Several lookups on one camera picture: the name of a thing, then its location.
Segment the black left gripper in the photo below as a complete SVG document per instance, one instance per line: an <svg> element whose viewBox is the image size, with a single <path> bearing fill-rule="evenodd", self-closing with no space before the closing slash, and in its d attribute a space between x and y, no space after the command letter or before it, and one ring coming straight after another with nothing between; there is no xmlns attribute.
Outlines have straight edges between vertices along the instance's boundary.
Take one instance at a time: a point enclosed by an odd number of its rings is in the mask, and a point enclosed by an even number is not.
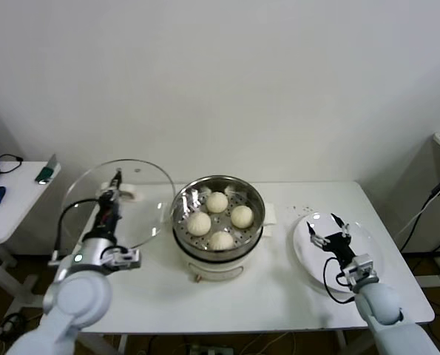
<svg viewBox="0 0 440 355"><path fill-rule="evenodd" d="M120 195L122 171L116 170L110 182L103 182L99 189L98 213L95 216L93 231L96 237L114 237L120 215Z"/></svg>

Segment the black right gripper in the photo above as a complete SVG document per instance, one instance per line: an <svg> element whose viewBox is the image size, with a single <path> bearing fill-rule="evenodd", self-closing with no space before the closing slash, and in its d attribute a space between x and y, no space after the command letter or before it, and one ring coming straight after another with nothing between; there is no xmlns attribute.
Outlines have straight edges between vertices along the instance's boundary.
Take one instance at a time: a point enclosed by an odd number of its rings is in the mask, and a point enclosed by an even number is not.
<svg viewBox="0 0 440 355"><path fill-rule="evenodd" d="M316 247L322 247L323 251L331 252L335 255L340 266L348 266L356 254L350 247L351 234L349 231L350 225L345 223L339 216L331 213L335 223L340 227L340 231L333 233L327 237L318 235L312 225L307 222L310 240Z"/></svg>

